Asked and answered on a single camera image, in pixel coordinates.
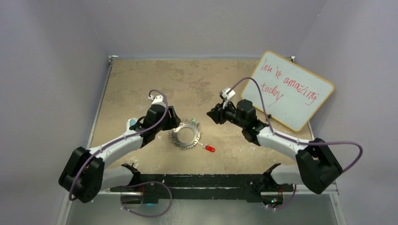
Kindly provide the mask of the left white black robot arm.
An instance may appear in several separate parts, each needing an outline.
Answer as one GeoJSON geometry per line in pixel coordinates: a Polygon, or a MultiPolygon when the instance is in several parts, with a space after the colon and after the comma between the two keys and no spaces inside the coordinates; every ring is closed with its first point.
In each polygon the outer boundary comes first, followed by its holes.
{"type": "Polygon", "coordinates": [[[110,164],[130,152],[141,149],[153,141],[160,131],[177,128],[181,122],[175,109],[165,103],[153,103],[140,118],[127,120],[126,131],[117,138],[86,149],[74,149],[60,174],[58,183],[68,191],[70,201],[90,202],[98,192],[123,186],[133,192],[140,179],[131,165],[122,165],[105,172],[110,164]]]}

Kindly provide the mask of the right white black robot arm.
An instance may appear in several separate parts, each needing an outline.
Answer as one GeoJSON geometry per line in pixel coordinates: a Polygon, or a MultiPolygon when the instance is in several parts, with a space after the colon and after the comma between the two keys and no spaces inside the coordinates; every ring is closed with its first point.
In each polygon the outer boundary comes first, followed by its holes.
{"type": "Polygon", "coordinates": [[[284,184],[305,185],[315,194],[321,194],[343,172],[341,165],[326,143],[316,138],[313,141],[282,138],[271,131],[271,126],[258,119],[249,100],[240,100],[237,105],[216,104],[207,112],[216,124],[230,122],[242,129],[244,138],[257,146],[276,150],[296,161],[295,165],[274,164],[264,173],[263,184],[270,191],[284,184]]]}

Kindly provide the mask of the silver disc with keyrings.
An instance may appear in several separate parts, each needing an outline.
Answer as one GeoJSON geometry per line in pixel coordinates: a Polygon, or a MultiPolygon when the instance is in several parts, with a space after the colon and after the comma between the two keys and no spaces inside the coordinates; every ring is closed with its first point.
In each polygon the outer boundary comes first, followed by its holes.
{"type": "Polygon", "coordinates": [[[168,137],[171,143],[179,149],[192,149],[199,144],[201,139],[200,125],[199,121],[198,123],[193,123],[191,119],[181,120],[178,127],[169,132],[168,137]]]}

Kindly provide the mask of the keys with red green tags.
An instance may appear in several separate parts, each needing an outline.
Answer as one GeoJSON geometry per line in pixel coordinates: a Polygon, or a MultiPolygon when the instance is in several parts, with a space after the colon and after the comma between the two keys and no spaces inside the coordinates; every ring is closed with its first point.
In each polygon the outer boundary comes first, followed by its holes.
{"type": "Polygon", "coordinates": [[[212,147],[212,146],[210,146],[208,144],[200,143],[200,142],[199,142],[199,144],[202,146],[203,149],[205,149],[205,150],[207,150],[209,152],[215,152],[216,151],[214,147],[212,147]]]}

